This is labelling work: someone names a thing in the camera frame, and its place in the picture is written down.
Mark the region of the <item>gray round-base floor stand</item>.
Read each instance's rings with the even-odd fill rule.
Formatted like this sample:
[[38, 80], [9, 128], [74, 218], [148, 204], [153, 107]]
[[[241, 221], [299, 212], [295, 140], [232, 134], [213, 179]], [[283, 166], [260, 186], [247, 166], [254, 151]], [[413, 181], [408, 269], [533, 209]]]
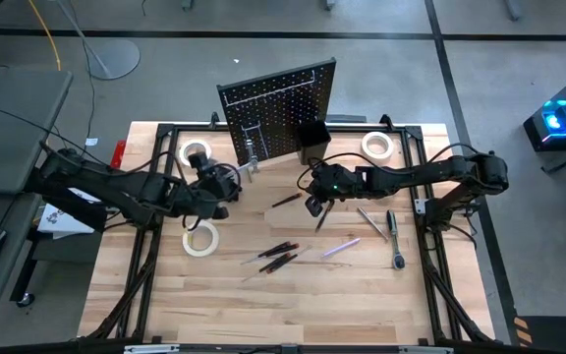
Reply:
[[53, 0], [82, 40], [88, 55], [87, 71], [96, 79], [113, 81], [133, 72], [141, 61], [139, 48], [130, 40], [113, 38], [94, 48], [63, 0]]

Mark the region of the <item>black plastic hanging bin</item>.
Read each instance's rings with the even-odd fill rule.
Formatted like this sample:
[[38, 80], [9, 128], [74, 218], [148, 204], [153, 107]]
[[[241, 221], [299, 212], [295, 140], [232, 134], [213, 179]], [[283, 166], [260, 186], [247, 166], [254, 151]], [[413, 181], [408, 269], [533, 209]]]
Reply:
[[316, 120], [301, 124], [296, 129], [299, 144], [298, 157], [302, 165], [308, 165], [316, 158], [323, 159], [331, 136], [324, 121]]

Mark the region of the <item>gray side desk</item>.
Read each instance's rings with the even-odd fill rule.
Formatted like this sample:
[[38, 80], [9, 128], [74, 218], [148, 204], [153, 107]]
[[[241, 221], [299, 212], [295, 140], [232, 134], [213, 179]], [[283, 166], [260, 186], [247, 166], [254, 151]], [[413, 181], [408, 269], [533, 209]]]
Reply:
[[38, 208], [24, 187], [72, 81], [68, 71], [0, 70], [0, 299]]

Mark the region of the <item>chrome double-prong peg hook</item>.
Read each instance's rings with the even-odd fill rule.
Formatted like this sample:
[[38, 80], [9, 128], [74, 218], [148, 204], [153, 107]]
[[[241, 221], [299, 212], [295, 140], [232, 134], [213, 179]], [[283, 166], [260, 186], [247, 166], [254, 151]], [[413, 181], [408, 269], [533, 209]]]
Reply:
[[245, 141], [244, 146], [247, 150], [248, 160], [266, 160], [268, 154], [265, 146], [265, 139], [261, 130], [261, 124], [257, 122], [250, 126], [242, 126], [241, 129]]

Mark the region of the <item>small red box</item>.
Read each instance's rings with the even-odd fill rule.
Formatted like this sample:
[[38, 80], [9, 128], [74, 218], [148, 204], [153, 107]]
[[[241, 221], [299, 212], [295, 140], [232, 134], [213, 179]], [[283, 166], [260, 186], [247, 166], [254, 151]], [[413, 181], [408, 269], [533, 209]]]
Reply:
[[120, 168], [122, 161], [123, 161], [123, 156], [125, 153], [125, 149], [126, 149], [126, 145], [127, 145], [127, 141], [126, 140], [119, 140], [116, 143], [116, 146], [113, 150], [113, 154], [112, 154], [112, 158], [110, 161], [110, 166], [112, 168]]

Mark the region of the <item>black ballpoint pen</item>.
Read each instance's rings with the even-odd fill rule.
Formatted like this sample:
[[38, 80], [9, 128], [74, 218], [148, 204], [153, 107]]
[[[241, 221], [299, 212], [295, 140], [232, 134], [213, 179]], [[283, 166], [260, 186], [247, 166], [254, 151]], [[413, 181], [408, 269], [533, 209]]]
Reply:
[[315, 230], [314, 230], [315, 233], [318, 233], [318, 232], [321, 230], [321, 228], [322, 228], [322, 226], [323, 226], [323, 224], [324, 224], [324, 222], [325, 222], [325, 220], [326, 220], [326, 217], [327, 217], [328, 214], [331, 212], [331, 210], [332, 210], [334, 204], [335, 204], [335, 201], [334, 201], [334, 200], [329, 200], [329, 201], [328, 201], [327, 207], [325, 208], [324, 213], [321, 215], [321, 217], [320, 217], [320, 219], [319, 219], [319, 222], [318, 222], [318, 224], [317, 224], [317, 226], [316, 226], [316, 228], [315, 228]]

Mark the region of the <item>white printed paper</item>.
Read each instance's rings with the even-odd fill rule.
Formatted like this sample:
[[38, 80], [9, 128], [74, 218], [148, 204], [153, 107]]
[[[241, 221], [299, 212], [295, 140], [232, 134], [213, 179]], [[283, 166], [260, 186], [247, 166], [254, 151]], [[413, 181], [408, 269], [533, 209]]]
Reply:
[[77, 234], [92, 234], [94, 229], [51, 204], [46, 204], [38, 221], [37, 230], [51, 234], [54, 240]]

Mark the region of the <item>black perforated peg board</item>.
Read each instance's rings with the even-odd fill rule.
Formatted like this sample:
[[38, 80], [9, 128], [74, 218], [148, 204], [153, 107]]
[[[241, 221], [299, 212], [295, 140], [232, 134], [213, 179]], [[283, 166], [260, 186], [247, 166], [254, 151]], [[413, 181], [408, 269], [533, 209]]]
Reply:
[[[323, 121], [326, 118], [335, 68], [336, 59], [330, 58], [234, 84], [219, 85], [217, 92], [238, 163], [243, 165], [249, 161], [241, 127], [257, 122], [261, 124], [265, 139], [268, 154], [266, 159], [298, 151], [296, 129], [303, 123]], [[231, 89], [243, 91], [250, 84], [256, 84], [262, 80], [290, 77], [292, 74], [310, 73], [312, 70], [315, 70], [316, 74], [316, 82], [312, 85], [293, 88], [230, 107], [223, 103], [222, 93], [229, 92]]]

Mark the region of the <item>lilac ballpoint pen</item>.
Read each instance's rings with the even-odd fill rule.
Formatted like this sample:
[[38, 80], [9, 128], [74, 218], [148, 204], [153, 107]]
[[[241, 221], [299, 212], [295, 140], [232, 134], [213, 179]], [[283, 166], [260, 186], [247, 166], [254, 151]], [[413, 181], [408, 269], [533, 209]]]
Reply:
[[342, 252], [342, 251], [344, 251], [344, 250], [346, 250], [346, 249], [349, 249], [349, 248], [351, 248], [351, 247], [357, 245], [360, 241], [361, 241], [361, 238], [353, 239], [353, 240], [351, 240], [351, 241], [349, 241], [349, 242], [347, 242], [347, 243], [344, 243], [344, 244], [342, 244], [342, 245], [340, 245], [340, 246], [338, 246], [338, 247], [336, 247], [336, 248], [333, 248], [333, 249], [331, 249], [331, 250], [329, 250], [329, 251], [323, 253], [323, 254], [320, 256], [320, 258], [321, 258], [321, 259], [326, 259], [326, 258], [329, 258], [329, 257], [331, 257], [331, 256], [334, 256], [334, 255], [336, 255], [336, 254], [339, 253], [339, 252]]

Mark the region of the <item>white masking tape roll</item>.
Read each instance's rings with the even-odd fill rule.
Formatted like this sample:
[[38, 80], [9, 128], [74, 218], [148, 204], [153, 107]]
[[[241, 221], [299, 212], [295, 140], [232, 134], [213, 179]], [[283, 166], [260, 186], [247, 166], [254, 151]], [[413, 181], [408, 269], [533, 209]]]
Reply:
[[202, 148], [206, 157], [211, 158], [212, 148], [210, 144], [208, 144], [204, 140], [188, 140], [186, 142], [183, 142], [179, 149], [179, 159], [183, 165], [191, 165], [188, 158], [188, 152], [193, 148]]
[[[201, 229], [206, 229], [211, 236], [210, 244], [204, 249], [195, 249], [192, 245], [193, 234]], [[192, 231], [185, 231], [182, 236], [183, 248], [185, 252], [196, 258], [203, 258], [212, 255], [219, 246], [219, 232], [217, 228], [207, 221], [201, 221], [198, 226]]]
[[361, 141], [362, 152], [374, 160], [389, 159], [394, 152], [392, 139], [381, 132], [370, 132]]

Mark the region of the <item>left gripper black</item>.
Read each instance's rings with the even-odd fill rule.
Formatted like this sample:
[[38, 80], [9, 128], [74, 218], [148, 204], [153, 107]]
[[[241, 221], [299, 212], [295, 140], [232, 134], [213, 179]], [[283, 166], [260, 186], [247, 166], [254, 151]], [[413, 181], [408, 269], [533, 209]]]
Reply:
[[[242, 192], [242, 177], [238, 168], [233, 165], [205, 166], [197, 169], [197, 179], [189, 182], [183, 170], [180, 171], [182, 184], [180, 188], [180, 215], [194, 216], [200, 219], [213, 218], [217, 212], [220, 199], [220, 184], [228, 182], [228, 191], [224, 202], [234, 203]], [[222, 219], [229, 217], [226, 206], [221, 208]]]

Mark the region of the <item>black mat with orange stripes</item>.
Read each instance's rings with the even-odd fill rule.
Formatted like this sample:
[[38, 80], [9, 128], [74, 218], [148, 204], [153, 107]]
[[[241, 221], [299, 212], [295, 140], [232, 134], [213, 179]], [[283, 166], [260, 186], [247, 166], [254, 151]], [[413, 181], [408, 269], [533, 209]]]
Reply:
[[514, 326], [521, 346], [566, 352], [566, 317], [516, 317]]

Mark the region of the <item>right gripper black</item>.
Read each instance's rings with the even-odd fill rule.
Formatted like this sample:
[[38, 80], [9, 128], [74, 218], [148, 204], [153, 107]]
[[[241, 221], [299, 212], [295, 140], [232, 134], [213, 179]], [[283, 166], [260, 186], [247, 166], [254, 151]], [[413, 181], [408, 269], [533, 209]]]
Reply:
[[356, 174], [340, 164], [321, 164], [311, 173], [308, 186], [312, 195], [306, 200], [306, 209], [312, 217], [318, 217], [323, 206], [320, 200], [334, 204], [335, 200], [360, 198], [363, 195], [363, 182]]

